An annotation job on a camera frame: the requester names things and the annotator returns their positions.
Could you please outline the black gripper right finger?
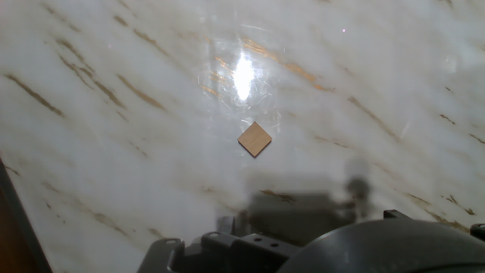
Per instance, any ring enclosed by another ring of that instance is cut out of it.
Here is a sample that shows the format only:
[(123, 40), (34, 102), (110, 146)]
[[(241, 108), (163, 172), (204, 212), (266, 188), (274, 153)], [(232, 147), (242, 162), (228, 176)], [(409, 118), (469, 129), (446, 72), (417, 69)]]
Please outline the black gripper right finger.
[(401, 219), (401, 220), (409, 220), (410, 217), (407, 215), (392, 209), (392, 210), (384, 210), (383, 211), (383, 218), (384, 219)]

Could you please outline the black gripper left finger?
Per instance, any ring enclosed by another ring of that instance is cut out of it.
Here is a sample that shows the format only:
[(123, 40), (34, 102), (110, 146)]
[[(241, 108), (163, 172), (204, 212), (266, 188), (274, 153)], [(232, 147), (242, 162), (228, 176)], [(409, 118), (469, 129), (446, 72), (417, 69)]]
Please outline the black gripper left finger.
[(155, 241), (139, 273), (274, 273), (300, 248), (290, 243), (250, 234), (237, 237), (211, 232), (189, 246), (181, 239)]

